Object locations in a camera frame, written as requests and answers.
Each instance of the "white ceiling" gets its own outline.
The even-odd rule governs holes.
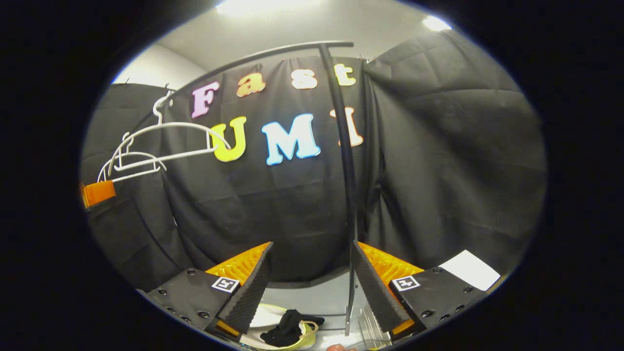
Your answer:
[[[211,9],[157,44],[211,71],[258,51],[307,41],[353,41],[354,47],[330,49],[332,55],[372,59],[429,30],[422,24],[426,13],[395,0],[256,1],[263,5],[251,13]],[[311,55],[318,52],[298,51],[276,59]]]

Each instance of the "ceiling light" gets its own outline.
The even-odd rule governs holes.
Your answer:
[[[443,20],[434,16],[427,16],[427,18],[422,20],[422,23],[425,26],[427,26],[429,29],[431,29],[432,31],[436,31],[436,32],[451,28]]]
[[[217,13],[240,16],[271,13],[281,9],[300,9],[303,5],[320,5],[320,0],[226,0],[217,5]]]

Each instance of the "yellow letter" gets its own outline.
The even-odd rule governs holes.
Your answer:
[[[252,92],[259,92],[266,87],[266,83],[262,81],[262,74],[260,73],[251,73],[247,74],[245,77],[242,77],[238,81],[238,90],[236,90],[236,95],[238,97],[243,97],[251,94]]]
[[[218,146],[215,150],[215,156],[221,162],[230,162],[238,159],[245,152],[245,129],[243,125],[247,121],[246,117],[236,117],[230,121],[230,127],[234,128],[234,139],[236,140],[236,146],[231,150],[228,150],[223,142],[210,134],[210,138],[212,139],[212,145]],[[217,134],[225,138],[223,132],[225,132],[225,124],[217,124],[216,126],[211,128]]]
[[[349,78],[347,73],[352,73],[353,68],[345,67],[344,64],[339,63],[334,66],[334,72],[336,72],[336,77],[338,77],[338,84],[342,86],[352,86],[355,84],[355,78]]]

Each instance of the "black curtain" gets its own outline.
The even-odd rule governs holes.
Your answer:
[[[367,64],[334,63],[351,67],[356,79],[341,90],[364,138],[352,148],[360,240],[423,268],[467,249],[501,274],[512,270],[537,225],[546,184],[540,119],[514,80],[456,33],[421,34]],[[295,69],[311,69],[318,85],[295,89]],[[254,72],[266,87],[237,96],[239,79]],[[193,119],[192,92],[212,82],[219,88],[208,112]],[[137,84],[111,87],[86,139],[82,170],[91,182],[125,131],[156,123],[152,106],[165,94]],[[164,106],[163,121],[225,124],[225,139],[235,147],[229,123],[245,116],[244,153],[230,162],[213,154],[170,160],[167,172],[116,183],[118,196],[91,213],[96,239],[138,286],[153,287],[177,272],[149,234],[178,265],[199,269],[273,241],[274,282],[305,282],[346,266],[332,109],[319,57],[260,61],[185,87]],[[313,115],[320,154],[267,165],[261,128],[279,122],[288,132],[304,113]],[[132,150],[164,156],[206,142],[199,130],[164,129],[140,136]]]
[[[509,273],[547,182],[541,121],[520,88],[456,32],[424,32],[364,70],[379,126],[366,242],[423,268],[467,249]]]
[[[154,102],[166,93],[164,88],[142,84],[110,86],[95,108],[85,135],[81,182],[96,182],[100,169],[111,158],[124,133],[156,122],[156,117],[148,115]],[[130,151],[158,154],[160,138],[158,131],[144,134],[136,138]],[[145,158],[131,156],[125,162],[142,159]],[[136,171],[113,170],[112,176]],[[136,288],[149,291],[179,273],[178,265],[183,268],[191,265],[187,248],[193,249],[193,244],[184,240],[176,228],[160,173],[116,182],[115,193],[115,197],[90,209],[89,224],[94,240],[126,280]]]
[[[366,133],[364,81],[361,59],[335,58],[334,63],[353,69],[353,86],[344,86],[346,106],[352,107],[356,130]],[[295,89],[291,73],[311,69],[318,85]],[[266,87],[238,97],[238,81],[247,74],[262,74]],[[219,82],[208,113],[192,119],[192,91]],[[327,73],[320,57],[285,59],[279,63],[250,64],[215,77],[206,77],[178,92],[167,106],[166,121],[192,122],[206,127],[225,124],[225,139],[235,147],[232,119],[245,116],[246,148],[234,161],[222,162],[207,154],[170,161],[163,173],[165,190],[178,228],[204,254],[200,268],[210,268],[264,242],[275,243],[271,255],[274,282],[306,282],[347,266],[348,235],[344,178],[336,119],[329,94]],[[313,115],[311,129],[319,155],[267,165],[267,138],[261,128],[279,122],[288,132],[293,119]],[[191,129],[163,132],[163,154],[200,150],[206,135]],[[359,196],[364,199],[364,155],[373,144],[353,147]]]

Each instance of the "white plastic hanger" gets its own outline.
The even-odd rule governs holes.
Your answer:
[[[118,164],[114,166],[116,171],[124,171],[126,169],[139,167],[139,166],[144,166],[144,165],[150,164],[150,163],[154,165],[154,169],[150,169],[149,171],[138,172],[138,173],[135,173],[135,174],[126,175],[126,176],[123,176],[123,177],[111,179],[113,182],[116,182],[116,181],[119,181],[119,180],[128,179],[128,178],[134,178],[134,177],[142,176],[144,174],[158,172],[160,170],[160,166],[162,166],[163,170],[166,171],[167,167],[165,167],[165,165],[162,163],[162,161],[173,160],[173,159],[180,159],[180,158],[183,158],[183,157],[194,156],[194,155],[201,155],[201,154],[208,154],[208,153],[214,152],[217,149],[218,146],[210,147],[210,134],[215,136],[219,140],[221,140],[223,142],[223,144],[225,145],[225,147],[228,148],[228,150],[230,150],[232,148],[230,146],[230,144],[221,135],[217,134],[216,132],[214,132],[212,129],[210,129],[208,127],[204,127],[204,126],[201,126],[199,124],[187,123],[187,122],[168,122],[168,123],[163,123],[162,122],[162,113],[160,111],[158,111],[158,107],[160,107],[162,105],[164,100],[166,100],[169,95],[170,95],[170,92],[168,92],[166,96],[163,96],[160,99],[158,99],[156,101],[156,103],[154,104],[154,107],[152,108],[152,112],[154,113],[154,115],[156,117],[158,117],[158,123],[157,124],[155,124],[153,126],[145,127],[143,129],[140,129],[137,132],[134,132],[133,134],[130,134],[130,132],[126,132],[124,134],[124,136],[122,137],[122,142],[121,142],[121,144],[119,144],[119,146],[117,147],[117,149],[113,153],[113,156],[110,158],[110,160],[108,160],[102,166],[102,169],[100,170],[100,173],[97,176],[97,181],[98,182],[100,182],[100,179],[102,178],[102,176],[104,176],[104,180],[106,180],[106,175],[108,175],[110,177],[111,172],[112,172],[112,168],[113,168],[113,163],[114,163],[115,160],[117,160],[117,162],[118,162]],[[174,155],[169,155],[169,156],[161,156],[161,157],[156,157],[156,156],[154,156],[152,154],[148,154],[148,153],[145,153],[145,152],[130,151],[130,146],[134,143],[134,138],[135,137],[137,137],[137,136],[139,136],[141,134],[144,134],[146,132],[155,131],[157,129],[170,128],[170,127],[187,127],[187,128],[194,128],[194,129],[200,129],[201,131],[205,131],[206,132],[206,149],[196,150],[196,151],[181,152],[179,154],[174,154]],[[147,156],[148,159],[143,160],[143,161],[134,162],[134,163],[131,163],[131,164],[123,166],[122,165],[122,158],[123,158],[123,156]]]

